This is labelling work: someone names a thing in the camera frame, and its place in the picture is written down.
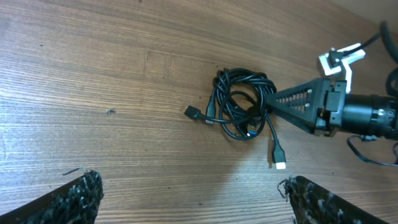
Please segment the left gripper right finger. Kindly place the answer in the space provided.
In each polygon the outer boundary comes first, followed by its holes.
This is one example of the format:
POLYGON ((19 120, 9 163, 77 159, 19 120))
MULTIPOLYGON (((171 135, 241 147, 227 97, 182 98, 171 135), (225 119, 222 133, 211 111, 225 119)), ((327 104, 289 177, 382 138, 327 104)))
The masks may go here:
POLYGON ((385 223, 301 175, 281 181, 277 190, 290 203, 294 212, 292 222, 295 224, 385 223))

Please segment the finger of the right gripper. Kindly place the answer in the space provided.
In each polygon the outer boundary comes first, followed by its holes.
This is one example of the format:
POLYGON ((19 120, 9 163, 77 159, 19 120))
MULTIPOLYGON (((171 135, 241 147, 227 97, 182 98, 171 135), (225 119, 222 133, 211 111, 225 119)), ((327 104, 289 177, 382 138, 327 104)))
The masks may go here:
POLYGON ((273 93, 267 97, 267 105, 275 115, 314 134, 318 114, 323 108, 323 79, 273 93))

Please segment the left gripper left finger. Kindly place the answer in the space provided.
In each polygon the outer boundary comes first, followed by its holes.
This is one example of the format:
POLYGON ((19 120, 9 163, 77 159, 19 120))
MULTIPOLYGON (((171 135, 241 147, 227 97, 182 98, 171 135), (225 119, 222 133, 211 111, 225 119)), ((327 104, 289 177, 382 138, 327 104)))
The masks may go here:
POLYGON ((89 170, 75 180, 1 215, 1 223, 94 224, 103 197, 100 173, 89 170))

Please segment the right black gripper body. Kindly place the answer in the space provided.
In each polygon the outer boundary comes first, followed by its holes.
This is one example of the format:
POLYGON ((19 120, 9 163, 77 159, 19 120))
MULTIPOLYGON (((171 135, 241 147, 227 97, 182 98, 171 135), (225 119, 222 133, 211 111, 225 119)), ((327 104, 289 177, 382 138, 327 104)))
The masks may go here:
POLYGON ((329 80, 322 92, 322 107, 317 113, 315 135, 333 137, 342 127, 343 108, 346 98, 346 80, 329 80))

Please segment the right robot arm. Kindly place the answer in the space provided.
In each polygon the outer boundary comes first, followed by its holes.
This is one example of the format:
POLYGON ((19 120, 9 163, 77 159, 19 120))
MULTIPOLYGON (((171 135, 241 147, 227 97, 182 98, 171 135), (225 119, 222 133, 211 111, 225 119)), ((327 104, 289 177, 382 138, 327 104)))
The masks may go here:
POLYGON ((351 93, 350 65, 364 58, 364 48, 378 39, 396 61, 397 47, 387 21, 382 21, 376 34, 366 42, 319 55, 321 78, 271 94, 267 104, 277 116, 310 134, 332 137, 342 131, 397 139, 397 70, 387 77, 387 96, 351 93))

